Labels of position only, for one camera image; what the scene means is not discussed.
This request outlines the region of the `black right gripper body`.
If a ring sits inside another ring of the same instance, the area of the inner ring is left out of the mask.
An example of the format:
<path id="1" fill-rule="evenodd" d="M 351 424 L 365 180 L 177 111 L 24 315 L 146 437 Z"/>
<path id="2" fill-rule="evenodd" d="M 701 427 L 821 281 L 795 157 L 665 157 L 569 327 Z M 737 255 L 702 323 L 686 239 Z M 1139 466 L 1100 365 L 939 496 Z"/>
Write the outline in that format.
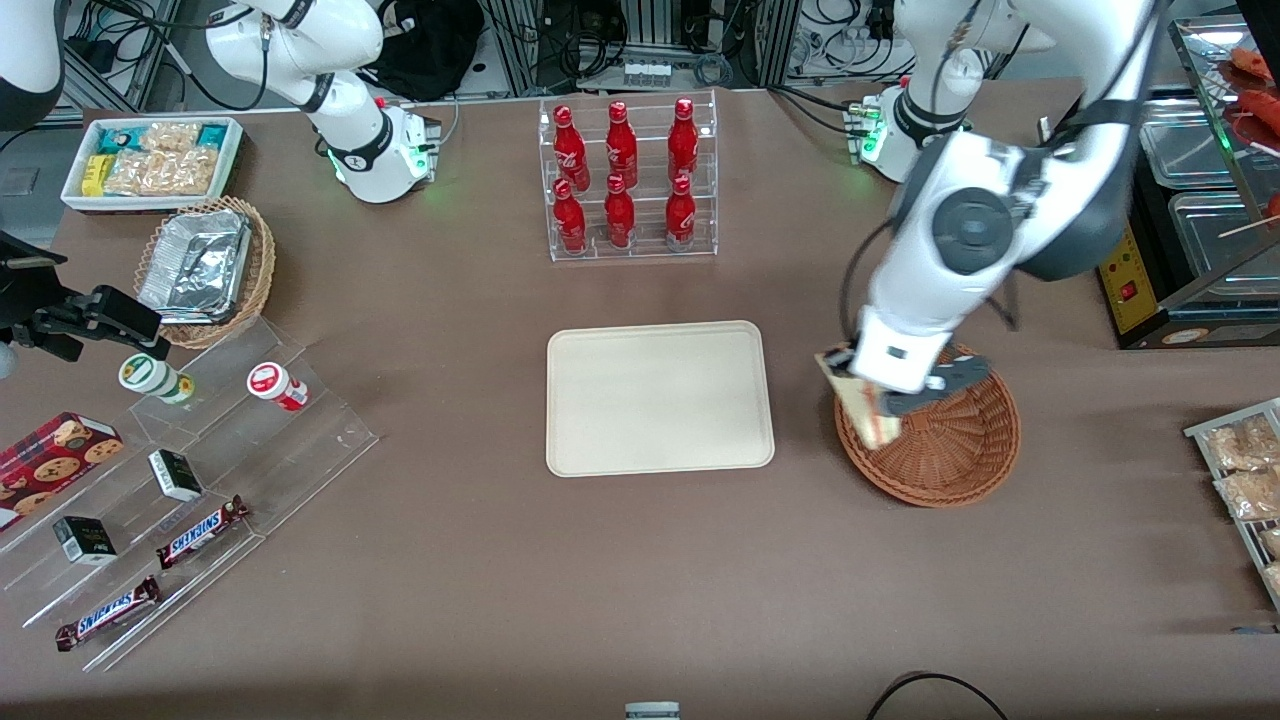
<path id="1" fill-rule="evenodd" d="M 56 266 L 67 258 L 1 233 L 1 328 L 28 322 L 67 299 Z"/>

